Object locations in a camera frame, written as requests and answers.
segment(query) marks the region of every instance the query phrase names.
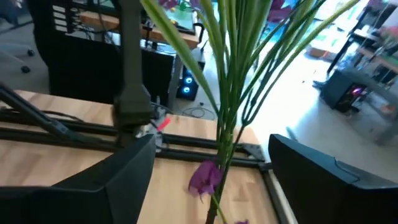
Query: wooden tabletop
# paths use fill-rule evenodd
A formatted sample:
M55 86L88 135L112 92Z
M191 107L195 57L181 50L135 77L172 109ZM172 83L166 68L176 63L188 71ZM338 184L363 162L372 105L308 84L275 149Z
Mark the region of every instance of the wooden tabletop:
M105 15L102 15L101 17L103 19L105 29L112 30L118 27L119 19L117 17L105 16ZM90 12L90 11L82 12L80 14L80 20L84 25L88 27L101 27L100 17L96 12ZM191 34L180 33L180 35L182 39L187 42L188 46L191 49L196 48L197 45L199 44L199 36L197 34L191 35ZM146 38L147 31L141 29L141 36L142 38ZM164 39L162 35L162 32L156 27L154 27L152 31L149 33L149 39L159 43L167 43L167 41Z
M371 52L370 50L367 50L365 48L358 48L357 51L361 54L363 54L364 56L371 58L373 57L374 53ZM385 66L388 69L391 69L393 72L398 73L398 66L388 62L386 59L380 57L380 56L376 56L373 59L375 62L379 62L380 64L382 64L383 66Z
M58 111L91 123L112 125L111 105L27 91L18 91L18 94L42 110ZM172 121L166 127L166 133L214 139L214 121L186 116L170 118ZM38 130L33 126L0 125ZM242 142L258 144L250 128L244 132ZM0 185L52 185L109 155L108 152L0 141ZM201 203L198 198L187 194L188 181L197 166L194 162L157 158L138 223L204 223L209 198L204 197L204 203ZM230 169L221 206L231 223L245 219L249 219L250 224L277 223L266 187L256 169Z

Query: gray floor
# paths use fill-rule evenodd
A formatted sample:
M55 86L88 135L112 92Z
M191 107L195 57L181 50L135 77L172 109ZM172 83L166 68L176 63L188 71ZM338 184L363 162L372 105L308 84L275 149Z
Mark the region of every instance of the gray floor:
M17 42L29 44L34 50L33 25L0 35L0 43ZM206 78L217 94L217 76L213 69L211 54L207 54ZM47 68L39 54L22 56L31 68L29 74L20 71L20 65L7 58L0 58L0 80L14 89L48 93ZM288 126L297 139L310 147L336 157L361 169L398 182L398 150L396 146L379 147L363 136L344 116L332 111L311 87L314 78L324 77L328 63L307 58L302 54L284 73L278 84L264 102L259 115L251 125L257 138L267 148L271 133L286 135ZM199 90L195 102L178 100L175 112L193 114L205 119L214 119L208 111L187 110L203 103L210 105L203 90Z

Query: plant stem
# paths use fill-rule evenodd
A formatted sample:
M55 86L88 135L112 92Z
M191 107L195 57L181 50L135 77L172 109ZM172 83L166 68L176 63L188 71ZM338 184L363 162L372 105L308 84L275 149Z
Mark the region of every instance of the plant stem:
M217 206L217 210L220 213L223 223L227 224L225 215L224 215L223 211L221 210L219 203L217 202L217 198L214 195L211 195L211 199L213 200L214 204Z

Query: cable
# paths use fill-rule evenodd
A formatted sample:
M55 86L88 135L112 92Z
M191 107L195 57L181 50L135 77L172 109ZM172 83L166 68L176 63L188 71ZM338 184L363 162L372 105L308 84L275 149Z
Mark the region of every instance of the cable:
M201 115L195 115L195 114L193 114L194 111L201 111L202 114ZM207 108L203 108L201 106L187 108L187 109L182 111L182 114L183 115L187 115L187 116L191 116L193 118L202 118L202 117L204 117L206 115L206 112L209 112L213 116L212 120L216 119L216 115L214 114L214 112L212 112L211 110L209 110Z
M215 113L212 111L212 110L209 110L209 109L207 109L207 108L204 108L203 106L205 105L204 103L199 103L199 106L194 106L194 107L191 107L191 108L186 108L186 109L184 109L184 110L181 110L181 107L178 105L178 103L177 102L175 102L175 104L177 105L177 108L178 108L178 110L179 111L181 111L181 114L182 115L185 115L185 116L190 116L190 117L192 117L192 118L202 118L202 117L204 117L205 115L206 115L206 112L209 112L213 117L212 117L212 120L215 120L216 119L216 115L215 115ZM195 114L193 114L195 111L201 111L201 115L195 115Z
M0 111L6 111L6 112L11 112L11 113L19 113L17 110L12 109L12 108L0 108ZM64 117L64 118L70 118L70 119L73 119L75 121L84 122L82 119L80 119L80 118L78 118L76 116L72 116L72 115L69 115L69 114L61 113L61 112L46 111L46 110L42 110L41 112L43 112L45 114L61 116L61 117Z
M163 109L166 110L166 112L168 112L169 114L174 114L173 111L172 111L170 108L168 108L168 107L166 107L166 106L163 106L163 105L161 105L161 104L151 102L151 105L152 105L152 106L155 106L155 107L163 108Z
M97 1L97 13L98 13L98 17L99 17L99 23L101 23L101 28L102 28L102 32L105 36L108 36L108 38L110 39L112 45L114 46L114 48L116 49L116 51L118 53L120 53L120 49L119 47L114 43L113 38L108 34L108 30L105 28L105 24L104 24L104 20L102 18L102 13L101 13L101 2Z

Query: black metal frame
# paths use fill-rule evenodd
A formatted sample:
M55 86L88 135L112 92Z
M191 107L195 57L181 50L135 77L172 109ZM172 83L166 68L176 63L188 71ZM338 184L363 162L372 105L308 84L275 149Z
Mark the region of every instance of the black metal frame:
M0 83L0 101L5 102L14 110L0 109L0 122L26 124L40 126L47 133L38 131L26 131L22 129L0 128L0 139L8 141L29 142L35 144L48 144L53 146L75 147L79 149L91 149L96 151L114 152L121 148L112 141L88 137L81 133L100 134L104 136L116 136L117 130L113 126L102 124L85 123L66 119L49 118L45 113L38 110L17 93L8 89ZM209 139L192 138L164 134L164 142L167 144L202 147L215 149L216 142ZM183 151L169 147L158 147L156 157L162 159L175 159L188 162L202 162L206 159L216 159L215 154L204 152ZM270 177L272 164L265 163L263 157L259 157L261 147L252 144L239 144L237 152L253 156L254 159L234 157L231 165L258 169L261 173L267 193L270 196L279 223L289 223L280 198Z

